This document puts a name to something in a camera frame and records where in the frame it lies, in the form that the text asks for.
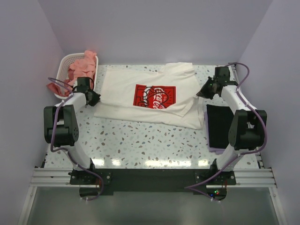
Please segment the white t-shirt red print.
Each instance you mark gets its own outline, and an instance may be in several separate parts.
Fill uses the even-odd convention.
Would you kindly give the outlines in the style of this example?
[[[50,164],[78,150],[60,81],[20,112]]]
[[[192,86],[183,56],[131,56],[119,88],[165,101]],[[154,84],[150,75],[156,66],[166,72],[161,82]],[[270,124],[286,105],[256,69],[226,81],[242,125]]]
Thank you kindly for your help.
[[[203,101],[192,63],[168,63],[159,71],[109,67],[94,115],[202,129]]]

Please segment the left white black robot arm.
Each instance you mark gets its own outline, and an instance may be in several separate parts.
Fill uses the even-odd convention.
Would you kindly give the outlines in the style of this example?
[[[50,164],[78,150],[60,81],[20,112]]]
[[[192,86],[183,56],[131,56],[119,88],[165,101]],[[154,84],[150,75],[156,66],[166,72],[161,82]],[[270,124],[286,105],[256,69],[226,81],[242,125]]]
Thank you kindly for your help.
[[[71,161],[73,179],[82,179],[92,184],[101,177],[95,171],[92,159],[86,155],[78,142],[79,127],[76,112],[85,105],[95,106],[100,94],[94,90],[94,81],[89,77],[79,77],[68,97],[59,104],[47,106],[43,111],[44,138],[50,144],[50,151],[63,151]]]

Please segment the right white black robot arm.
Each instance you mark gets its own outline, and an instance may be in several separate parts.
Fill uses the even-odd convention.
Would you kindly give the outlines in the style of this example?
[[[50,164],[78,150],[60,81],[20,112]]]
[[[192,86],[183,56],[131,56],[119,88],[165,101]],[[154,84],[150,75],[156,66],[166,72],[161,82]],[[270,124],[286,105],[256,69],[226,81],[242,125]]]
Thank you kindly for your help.
[[[225,179],[225,172],[231,172],[237,162],[244,156],[260,152],[267,143],[265,110],[255,108],[242,94],[241,83],[230,79],[229,67],[215,67],[213,77],[196,94],[198,97],[213,99],[218,94],[229,106],[233,120],[228,132],[229,144],[220,158],[210,166],[209,178],[214,184],[220,184]]]

